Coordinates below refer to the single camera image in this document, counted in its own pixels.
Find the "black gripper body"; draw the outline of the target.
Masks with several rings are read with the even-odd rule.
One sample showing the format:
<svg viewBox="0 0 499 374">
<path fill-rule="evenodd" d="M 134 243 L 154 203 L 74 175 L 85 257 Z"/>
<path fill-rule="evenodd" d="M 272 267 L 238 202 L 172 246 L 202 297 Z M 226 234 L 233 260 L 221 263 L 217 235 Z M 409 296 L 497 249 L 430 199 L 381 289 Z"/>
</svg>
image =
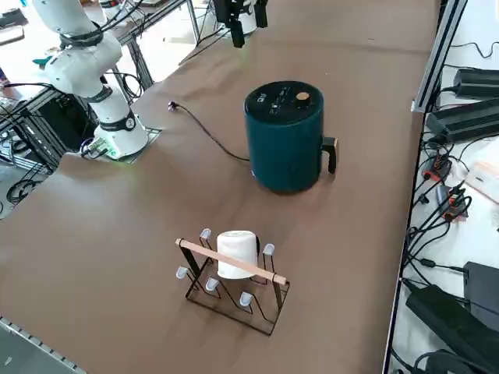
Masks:
<svg viewBox="0 0 499 374">
<path fill-rule="evenodd" d="M 219 23 L 234 23 L 240 14 L 239 0 L 213 0 L 216 20 Z"/>
</svg>

